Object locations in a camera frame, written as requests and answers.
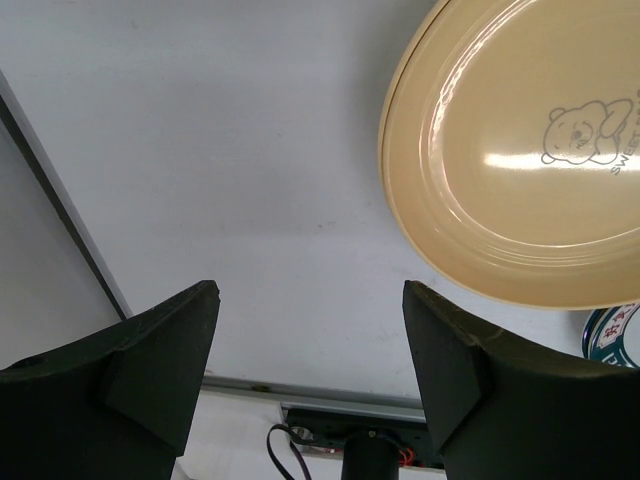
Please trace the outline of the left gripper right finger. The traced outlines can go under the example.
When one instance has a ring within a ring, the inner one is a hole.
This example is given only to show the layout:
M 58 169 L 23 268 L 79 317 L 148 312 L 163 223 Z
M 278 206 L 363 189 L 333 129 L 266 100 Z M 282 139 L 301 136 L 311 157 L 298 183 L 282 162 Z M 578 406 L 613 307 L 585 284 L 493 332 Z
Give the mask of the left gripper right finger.
M 639 373 L 542 346 L 417 281 L 402 310 L 450 479 L 635 479 Z

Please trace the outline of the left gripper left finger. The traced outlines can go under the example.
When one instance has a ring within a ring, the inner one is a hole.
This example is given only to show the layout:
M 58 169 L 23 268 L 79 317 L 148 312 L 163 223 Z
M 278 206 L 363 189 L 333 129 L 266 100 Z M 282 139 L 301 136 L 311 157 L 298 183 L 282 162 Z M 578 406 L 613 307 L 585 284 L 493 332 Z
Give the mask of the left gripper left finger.
M 200 281 L 1 372 L 4 479 L 168 479 L 186 449 L 217 318 Z

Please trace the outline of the green rimmed lettered plate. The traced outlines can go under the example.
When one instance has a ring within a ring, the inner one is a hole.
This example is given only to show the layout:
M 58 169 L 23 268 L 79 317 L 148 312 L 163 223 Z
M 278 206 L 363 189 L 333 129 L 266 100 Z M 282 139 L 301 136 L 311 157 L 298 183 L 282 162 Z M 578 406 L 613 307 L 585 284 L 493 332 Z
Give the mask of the green rimmed lettered plate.
M 639 368 L 639 304 L 594 310 L 583 329 L 582 354 L 610 365 Z

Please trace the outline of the tan plate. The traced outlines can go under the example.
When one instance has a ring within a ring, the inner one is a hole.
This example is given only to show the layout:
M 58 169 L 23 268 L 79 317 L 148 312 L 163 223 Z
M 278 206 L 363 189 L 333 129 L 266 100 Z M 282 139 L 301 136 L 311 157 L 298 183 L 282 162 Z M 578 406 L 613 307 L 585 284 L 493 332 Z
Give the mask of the tan plate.
M 638 300 L 637 2 L 438 2 L 378 148 L 398 225 L 451 281 L 550 309 Z

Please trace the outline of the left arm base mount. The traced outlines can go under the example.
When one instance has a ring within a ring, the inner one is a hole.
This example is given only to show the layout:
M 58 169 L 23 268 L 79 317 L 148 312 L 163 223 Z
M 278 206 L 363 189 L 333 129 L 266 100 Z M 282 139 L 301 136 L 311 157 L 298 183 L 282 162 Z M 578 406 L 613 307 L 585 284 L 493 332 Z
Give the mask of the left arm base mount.
M 340 453 L 343 479 L 397 479 L 403 468 L 444 470 L 424 422 L 290 408 L 284 421 L 271 426 L 266 435 L 267 454 L 285 479 L 294 475 L 274 451 L 272 435 L 276 432 L 287 436 L 304 479 L 312 474 L 302 455 L 303 447 Z

